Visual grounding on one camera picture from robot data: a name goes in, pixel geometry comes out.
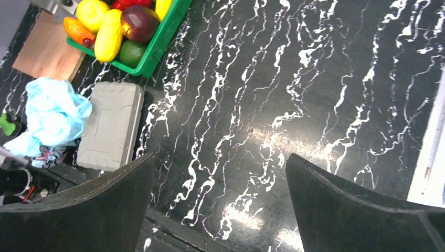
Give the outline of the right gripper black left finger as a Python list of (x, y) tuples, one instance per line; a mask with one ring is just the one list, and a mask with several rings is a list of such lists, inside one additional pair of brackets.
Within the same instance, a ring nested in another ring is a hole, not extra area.
[(1, 251), (135, 251), (153, 187), (148, 155), (30, 204), (1, 207)]

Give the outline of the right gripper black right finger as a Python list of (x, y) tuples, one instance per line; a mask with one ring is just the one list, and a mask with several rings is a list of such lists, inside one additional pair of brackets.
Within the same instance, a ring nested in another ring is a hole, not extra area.
[(297, 154), (286, 176), (305, 251), (444, 251), (444, 209), (389, 197)]

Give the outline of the light blue plastic bag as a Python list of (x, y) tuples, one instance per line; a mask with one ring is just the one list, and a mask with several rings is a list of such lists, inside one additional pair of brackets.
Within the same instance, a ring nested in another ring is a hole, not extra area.
[(15, 156), (30, 158), (34, 167), (49, 168), (62, 162), (68, 149), (79, 144), (93, 105), (68, 81), (40, 77), (29, 82), (25, 90), (27, 129), (4, 148)]

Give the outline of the dark red fake apple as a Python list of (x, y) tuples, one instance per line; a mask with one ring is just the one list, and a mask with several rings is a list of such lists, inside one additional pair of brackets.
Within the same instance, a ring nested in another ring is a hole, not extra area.
[(133, 5), (125, 9), (120, 22), (122, 34), (137, 43), (148, 43), (160, 25), (156, 12), (141, 5)]

